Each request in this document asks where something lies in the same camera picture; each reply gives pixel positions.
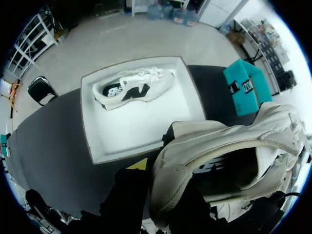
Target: black table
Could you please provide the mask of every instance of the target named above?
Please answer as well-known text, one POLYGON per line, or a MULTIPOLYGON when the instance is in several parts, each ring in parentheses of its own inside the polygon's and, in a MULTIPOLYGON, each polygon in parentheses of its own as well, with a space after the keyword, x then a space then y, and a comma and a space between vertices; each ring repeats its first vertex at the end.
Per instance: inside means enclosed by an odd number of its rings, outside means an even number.
MULTIPOLYGON (((224 67, 191 65, 189 69, 207 119, 231 126, 252 123, 255 114, 236 116, 224 67)), ((75 216, 80 216, 81 210, 98 215, 117 170, 146 157, 156 158, 159 153, 155 150, 94 165, 82 128, 80 89, 29 116, 12 133, 8 145, 11 157, 7 164, 16 182, 26 190, 37 190, 49 206, 75 216)), ((144 218, 149 217, 147 208, 144 218)))

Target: black cloth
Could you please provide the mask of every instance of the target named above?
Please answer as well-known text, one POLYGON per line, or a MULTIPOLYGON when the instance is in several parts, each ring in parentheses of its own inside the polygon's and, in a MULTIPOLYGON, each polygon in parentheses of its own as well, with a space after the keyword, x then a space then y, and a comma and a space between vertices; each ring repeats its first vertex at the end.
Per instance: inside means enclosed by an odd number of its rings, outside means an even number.
MULTIPOLYGON (((255 114, 237 117, 232 97, 225 85, 224 68, 189 66, 207 119, 227 125, 250 124, 255 114)), ((47 205, 80 216, 85 210, 99 215, 120 168, 160 150, 139 156, 94 165, 83 131, 80 89, 64 94, 29 116, 8 139, 11 157, 7 159, 12 177, 24 189, 40 193, 47 205)), ((144 218, 149 218, 145 205, 144 218)))
POLYGON ((216 222, 210 217, 210 204, 191 179, 177 205, 169 212, 172 234, 215 233, 216 222))
POLYGON ((115 184, 100 205, 100 216, 82 211, 80 220, 72 221, 61 232, 139 234, 150 173, 145 170, 120 169, 115 184))

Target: shelf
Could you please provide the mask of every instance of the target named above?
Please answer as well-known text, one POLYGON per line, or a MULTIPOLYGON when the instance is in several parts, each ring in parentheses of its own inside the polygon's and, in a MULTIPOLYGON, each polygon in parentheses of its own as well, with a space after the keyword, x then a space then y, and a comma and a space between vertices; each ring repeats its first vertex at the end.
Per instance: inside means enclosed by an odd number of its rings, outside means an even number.
POLYGON ((251 44, 252 48, 255 50, 255 51, 259 51, 262 55, 262 58, 260 59, 262 61, 262 63, 264 64, 269 76, 272 76, 273 79, 270 79, 272 81, 272 84, 274 86, 274 89, 278 92, 278 93, 281 93, 280 89, 279 89, 279 86, 278 86, 278 83, 277 83, 277 80, 276 80, 276 76, 275 76, 275 73, 271 67, 271 64, 270 62, 268 61, 266 55, 263 53, 263 50, 261 48, 261 46, 259 45, 259 43, 252 37, 252 35, 249 33, 248 29, 242 25, 240 22, 234 20, 234 22, 239 25, 239 27, 241 27, 242 30, 245 31, 244 35, 247 35, 251 41, 249 41, 249 43, 251 44))
MULTIPOLYGON (((53 20, 51 13, 48 14, 49 18, 53 20)), ((24 27, 24 30, 20 33, 19 38, 14 45, 14 49, 16 51, 11 52, 11 54, 14 55, 9 59, 7 63, 8 65, 6 66, 6 70, 17 78, 23 76, 31 65, 35 65, 35 60, 38 59, 44 51, 46 51, 53 44, 57 44, 57 42, 53 39, 53 36, 50 34, 52 24, 48 23, 49 20, 47 19, 48 15, 44 10, 41 10, 38 14, 31 18, 28 24, 24 27), (31 34, 34 34, 35 38, 29 39, 31 34), (43 48, 43 44, 39 43, 39 47, 41 48, 39 50, 36 42, 42 40, 44 36, 51 37, 51 40, 48 40, 47 42, 42 41, 42 43, 48 43, 43 48)))

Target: new balance logo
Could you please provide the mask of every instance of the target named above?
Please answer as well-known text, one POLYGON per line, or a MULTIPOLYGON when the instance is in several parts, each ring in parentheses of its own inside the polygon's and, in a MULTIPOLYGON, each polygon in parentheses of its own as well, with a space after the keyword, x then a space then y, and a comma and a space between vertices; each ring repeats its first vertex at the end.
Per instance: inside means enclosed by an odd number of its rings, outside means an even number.
POLYGON ((120 94, 122 92, 122 87, 114 87, 108 90, 108 97, 116 96, 117 94, 120 94))
POLYGON ((123 97, 122 101, 131 99, 131 98, 142 98, 146 95, 150 87, 147 84, 144 84, 142 92, 140 93, 138 87, 130 89, 127 94, 123 97))

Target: concrete floor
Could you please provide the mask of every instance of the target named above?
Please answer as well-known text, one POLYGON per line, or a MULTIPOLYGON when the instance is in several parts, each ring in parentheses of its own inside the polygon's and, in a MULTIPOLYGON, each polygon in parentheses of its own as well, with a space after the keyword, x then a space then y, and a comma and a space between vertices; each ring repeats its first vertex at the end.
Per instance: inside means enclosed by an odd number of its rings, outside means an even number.
POLYGON ((22 77, 16 98, 13 128, 40 106, 27 93, 28 84, 45 76, 60 95, 80 87, 81 77, 108 65, 153 56, 182 56, 187 64, 229 66, 239 55, 215 28, 194 28, 168 20, 149 21, 146 15, 93 18, 74 28, 22 77))

